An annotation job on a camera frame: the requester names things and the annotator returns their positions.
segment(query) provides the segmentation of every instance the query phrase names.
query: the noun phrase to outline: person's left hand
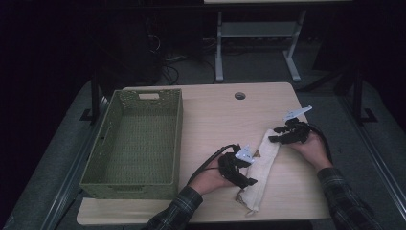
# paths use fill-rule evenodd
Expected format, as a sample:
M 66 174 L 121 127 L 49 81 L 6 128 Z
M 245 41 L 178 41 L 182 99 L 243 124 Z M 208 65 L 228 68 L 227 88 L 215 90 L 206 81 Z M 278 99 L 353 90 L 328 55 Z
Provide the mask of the person's left hand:
M 221 187 L 235 186 L 232 182 L 228 181 L 223 176 L 221 176 L 220 171 L 218 170 L 218 158 L 221 155 L 217 156 L 217 158 L 215 158 L 206 167 L 207 170 L 197 175 L 194 178 L 194 180 L 189 184 L 191 188 L 196 190 L 202 196 Z

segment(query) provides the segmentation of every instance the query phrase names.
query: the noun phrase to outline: plaid sleeve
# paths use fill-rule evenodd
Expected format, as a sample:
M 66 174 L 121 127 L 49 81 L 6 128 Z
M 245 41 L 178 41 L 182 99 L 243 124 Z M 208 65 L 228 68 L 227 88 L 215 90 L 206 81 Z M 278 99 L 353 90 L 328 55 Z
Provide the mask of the plaid sleeve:
M 166 210 L 149 220 L 144 229 L 184 229 L 202 202 L 202 196 L 186 186 Z
M 339 170 L 322 169 L 317 176 L 338 230 L 383 229 L 373 216 L 372 209 L 352 190 Z

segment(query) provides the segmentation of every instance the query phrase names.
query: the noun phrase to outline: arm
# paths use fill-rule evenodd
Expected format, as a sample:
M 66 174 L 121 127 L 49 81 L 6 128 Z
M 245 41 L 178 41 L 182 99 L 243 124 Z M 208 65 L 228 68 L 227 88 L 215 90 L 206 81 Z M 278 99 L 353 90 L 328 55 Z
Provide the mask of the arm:
M 179 195 L 172 201 L 169 207 L 149 220 L 144 229 L 184 229 L 191 219 L 194 211 L 203 202 L 202 196 L 218 188 L 233 186 L 224 179 L 218 168 L 218 157 L 207 167 L 214 168 L 200 173 Z
M 371 208 L 352 190 L 341 173 L 333 168 L 321 138 L 310 132 L 305 143 L 289 145 L 317 172 L 327 198 L 328 209 L 337 229 L 383 229 Z

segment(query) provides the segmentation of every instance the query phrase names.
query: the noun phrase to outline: white cloth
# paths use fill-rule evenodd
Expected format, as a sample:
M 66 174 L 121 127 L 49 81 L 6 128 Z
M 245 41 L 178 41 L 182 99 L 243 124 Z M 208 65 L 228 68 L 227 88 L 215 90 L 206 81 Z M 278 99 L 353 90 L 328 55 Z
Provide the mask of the white cloth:
M 254 164 L 248 168 L 247 177 L 254 178 L 258 182 L 253 186 L 248 186 L 241 190 L 237 195 L 237 201 L 250 210 L 247 215 L 252 215 L 259 211 L 259 204 L 262 201 L 269 171 L 281 145 L 269 141 L 268 136 L 274 135 L 278 134 L 273 129 L 266 131 L 258 149 L 260 157 L 256 157 Z

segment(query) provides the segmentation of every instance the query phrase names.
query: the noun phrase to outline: floor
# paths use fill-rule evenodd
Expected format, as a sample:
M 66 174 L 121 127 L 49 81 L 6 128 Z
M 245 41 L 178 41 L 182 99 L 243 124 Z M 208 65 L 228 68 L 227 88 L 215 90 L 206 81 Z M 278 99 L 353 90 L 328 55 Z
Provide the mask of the floor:
M 319 43 L 302 41 L 297 47 L 294 60 L 302 81 L 294 82 L 282 57 L 284 43 L 269 41 L 269 47 L 250 45 L 238 54 L 224 56 L 223 83 L 239 82 L 290 82 L 294 88 L 304 87 L 327 72 L 312 70 Z M 207 84 L 214 81 L 214 53 L 204 56 L 205 61 L 185 59 L 169 65 L 175 68 L 179 77 L 177 84 Z M 157 84 L 170 84 L 171 80 L 162 77 Z M 351 187 L 374 209 L 377 219 L 385 229 L 406 229 L 405 218 L 399 212 L 392 194 L 379 173 L 379 167 L 372 160 L 371 148 L 346 110 L 347 97 L 334 95 L 332 88 L 336 80 L 331 80 L 311 91 L 298 93 L 302 106 L 312 105 L 306 113 L 310 123 L 316 124 L 326 135 L 332 151 L 334 165 L 339 168 Z M 41 162 L 20 197 L 4 229 L 140 229 L 141 226 L 81 226 L 76 222 L 81 199 L 88 196 L 79 188 L 79 176 L 84 161 L 79 161 L 78 152 L 89 149 L 91 135 L 95 133 L 90 122 L 80 121 L 82 112 L 90 108 L 90 83 L 86 83 L 68 110 L 54 139 L 47 148 Z M 364 84 L 363 106 L 372 110 L 377 123 L 361 127 L 371 137 L 380 156 L 390 169 L 401 191 L 406 191 L 406 135 L 397 125 L 380 101 L 378 93 L 367 83 Z M 62 187 L 67 174 L 77 171 L 70 178 L 70 186 Z M 60 212 L 50 210 L 60 205 Z M 313 219 L 313 229 L 334 229 L 330 219 Z

